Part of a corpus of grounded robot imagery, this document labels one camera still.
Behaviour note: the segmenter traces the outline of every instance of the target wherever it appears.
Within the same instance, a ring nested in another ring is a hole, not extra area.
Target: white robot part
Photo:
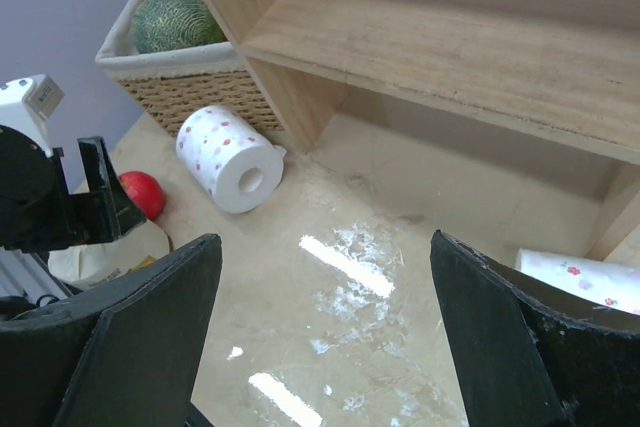
[[[62,89],[44,74],[0,84],[0,129],[4,125],[22,132],[51,157],[45,121],[63,97]]]

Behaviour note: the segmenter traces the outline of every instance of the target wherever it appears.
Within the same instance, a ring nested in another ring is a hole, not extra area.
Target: red ball
[[[167,199],[154,177],[134,170],[120,175],[120,183],[149,220],[155,220],[162,213]]]

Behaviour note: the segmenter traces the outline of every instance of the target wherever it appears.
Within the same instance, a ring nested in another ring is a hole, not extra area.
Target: wooden shelf side panel
[[[204,0],[282,125],[310,148],[346,96],[339,82],[247,58],[241,42],[276,0]]]
[[[622,164],[600,210],[587,257],[606,260],[639,227],[640,166]]]

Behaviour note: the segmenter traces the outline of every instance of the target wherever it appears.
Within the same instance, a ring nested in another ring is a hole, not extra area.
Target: green ball
[[[145,0],[133,14],[131,28],[141,54],[224,41],[202,0]]]

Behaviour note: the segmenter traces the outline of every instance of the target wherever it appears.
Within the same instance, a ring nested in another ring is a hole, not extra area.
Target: wooden shelf
[[[204,1],[303,148],[351,85],[640,165],[638,0]],[[629,164],[591,258],[640,236]]]
[[[275,0],[238,40],[249,57],[640,164],[637,0]]]

